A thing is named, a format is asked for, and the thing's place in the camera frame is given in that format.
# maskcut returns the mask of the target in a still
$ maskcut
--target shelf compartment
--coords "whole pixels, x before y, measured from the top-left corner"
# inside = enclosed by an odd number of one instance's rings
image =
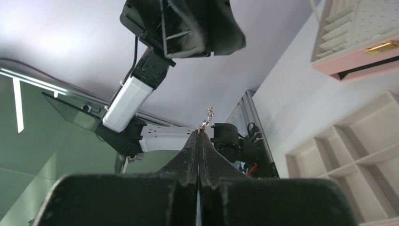
[[[356,152],[349,139],[345,139],[345,137],[342,139],[343,136],[339,133],[343,132],[339,128],[332,126],[316,136],[316,140],[321,142],[320,151],[327,154],[329,161],[327,169],[329,171],[354,163],[358,159],[358,156],[354,154]]]
[[[342,35],[348,33],[351,26],[352,26],[352,22],[347,22],[344,25],[341,25],[341,26],[335,28],[334,30],[328,32],[327,34],[323,35],[323,37],[321,37],[321,38],[324,41],[330,41],[334,38],[337,38],[339,36],[342,36]]]
[[[328,18],[326,18],[326,21],[329,22],[329,23],[332,23],[334,21],[339,20],[340,18],[352,13],[354,11],[354,7],[355,7],[355,5],[353,3],[348,5],[348,6],[345,6],[343,9],[340,9],[341,7],[338,6],[337,7],[338,8],[338,12],[336,12],[333,15],[329,16]]]
[[[346,174],[341,177],[329,176],[329,178],[342,189],[357,222],[365,223],[387,219],[389,215],[385,212],[362,171],[355,166],[350,167]]]
[[[320,47],[322,50],[324,50],[324,51],[329,51],[329,50],[331,50],[331,49],[334,49],[334,48],[336,48],[336,47],[339,47],[339,46],[341,46],[341,45],[343,45],[343,44],[346,43],[346,37],[347,37],[347,35],[348,35],[348,34],[344,34],[344,35],[341,35],[341,36],[336,37],[336,38],[334,38],[334,39],[331,39],[331,40],[329,40],[329,41],[326,41],[326,42],[322,43],[319,47]]]
[[[399,144],[358,161],[390,217],[399,216]]]
[[[290,178],[316,178],[327,173],[315,139],[286,154],[288,175]]]
[[[352,22],[353,15],[354,15],[354,13],[350,13],[350,14],[342,17],[341,19],[336,20],[336,21],[330,23],[329,25],[326,25],[323,28],[323,30],[326,31],[326,32],[331,32],[331,31],[335,30],[336,28],[338,28],[338,27],[340,27],[340,26],[342,26],[342,25],[344,25],[346,23]]]
[[[399,140],[397,98],[386,92],[336,124],[353,144],[359,157],[383,150]]]

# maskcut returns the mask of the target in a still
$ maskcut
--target drawer handle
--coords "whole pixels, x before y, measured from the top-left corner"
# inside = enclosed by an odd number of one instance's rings
[[[391,40],[388,42],[381,43],[377,46],[368,48],[368,49],[366,49],[365,53],[375,56],[375,55],[384,53],[389,50],[397,49],[397,48],[399,48],[399,41]]]

